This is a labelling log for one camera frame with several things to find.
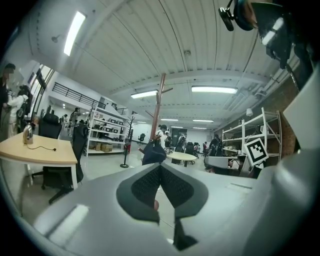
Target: storage rack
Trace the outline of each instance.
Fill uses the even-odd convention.
[[[114,123],[111,121],[107,121],[109,119],[113,119],[115,121],[121,121],[123,122],[123,125]],[[123,145],[125,144],[124,142],[124,136],[126,136],[125,130],[121,132],[121,128],[126,128],[124,124],[126,123],[128,119],[119,115],[118,113],[112,113],[110,111],[107,111],[103,108],[100,107],[95,107],[90,114],[90,125],[89,125],[89,132],[88,132],[88,141],[87,145],[85,147],[85,155],[88,156],[89,154],[111,154],[111,153],[122,153],[124,152]],[[95,129],[95,125],[98,124],[106,124],[107,128],[118,128],[120,131],[119,132],[110,132],[110,131],[105,131],[105,130],[100,130],[100,129]],[[109,137],[113,136],[114,138],[121,136],[123,141],[115,141],[112,139],[103,139],[103,138],[98,138],[98,134],[103,133],[103,134],[108,134]],[[90,142],[100,142],[100,143],[109,143],[109,144],[116,144],[119,146],[119,148],[113,148],[112,151],[110,152],[104,152],[104,151],[96,151],[95,149],[89,149]]]
[[[266,112],[264,108],[261,108],[261,114],[256,116],[255,118],[245,122],[244,119],[241,120],[241,124],[237,125],[236,127],[230,128],[228,130],[222,130],[222,143],[228,143],[228,142],[239,142],[241,141],[241,151],[245,153],[245,147],[244,144],[246,142],[255,140],[257,138],[261,138],[262,141],[264,141],[264,147],[267,149],[268,145],[268,139],[276,138],[276,140],[279,143],[279,150],[277,153],[269,153],[270,157],[278,157],[278,162],[281,159],[281,153],[282,153],[282,130],[281,130],[281,118],[280,113],[277,111],[276,113],[272,112]],[[279,128],[279,134],[275,133],[273,129],[270,127],[269,123],[277,120],[278,121],[278,128]],[[246,136],[246,130],[252,129],[255,126],[263,126],[263,133],[261,134],[255,134],[255,135],[247,135]],[[225,138],[225,134],[235,134],[235,133],[241,133],[241,137],[237,138]],[[230,152],[237,152],[236,149],[230,149],[230,148],[223,148],[225,151]]]

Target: cable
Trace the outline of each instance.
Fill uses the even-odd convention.
[[[44,147],[44,146],[37,146],[37,147],[34,147],[34,148],[29,147],[28,144],[27,144],[26,146],[27,146],[28,149],[30,149],[30,150],[36,150],[36,149],[38,149],[38,148],[44,148],[45,150],[51,150],[51,151],[56,151],[56,150],[57,150],[56,148],[50,149],[50,148],[46,148],[46,147]]]

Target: black stand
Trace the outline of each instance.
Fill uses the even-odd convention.
[[[128,134],[128,137],[129,137],[129,140],[128,140],[128,143],[125,144],[125,151],[124,151],[124,163],[120,164],[120,167],[121,168],[128,168],[129,165],[126,164],[126,160],[127,160],[127,155],[128,155],[128,146],[131,145],[131,141],[132,141],[132,135],[134,133],[134,130],[132,129],[132,122],[134,121],[134,117],[131,118],[130,122],[128,122],[128,124],[130,125],[129,127],[129,134]]]

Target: floor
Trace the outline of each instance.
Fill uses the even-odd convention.
[[[67,130],[63,130],[60,139],[69,140]],[[140,146],[136,142],[132,142],[131,153],[128,155],[126,163],[130,168],[141,166],[142,153],[138,151]],[[194,165],[189,165],[198,170],[204,171],[204,158],[199,157]],[[122,153],[115,154],[97,154],[81,157],[81,167],[84,173],[82,183],[90,180],[118,173],[123,170],[120,164],[124,162],[124,155]],[[33,181],[25,176],[24,166],[22,164],[2,161],[2,168],[6,177],[8,187],[11,191],[12,197],[15,200],[18,209],[22,216],[32,225],[39,214],[49,207],[48,200],[57,193],[56,189],[46,187],[45,190],[41,189],[42,176],[36,176]],[[41,166],[30,166],[33,173],[40,172]],[[156,200],[159,202],[159,227],[167,239],[173,239],[174,236],[174,208],[169,202],[166,194],[161,189],[158,189]]]

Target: wooden table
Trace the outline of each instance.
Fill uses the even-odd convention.
[[[23,133],[19,133],[0,143],[0,158],[25,164],[28,176],[30,175],[27,168],[29,164],[71,167],[73,189],[78,188],[76,174],[78,161],[70,141],[33,135],[33,144],[27,145],[23,143]]]
[[[166,157],[175,159],[175,160],[184,161],[184,167],[187,167],[188,161],[194,161],[197,159],[197,157],[192,154],[186,154],[181,152],[172,152],[170,154],[167,154]]]

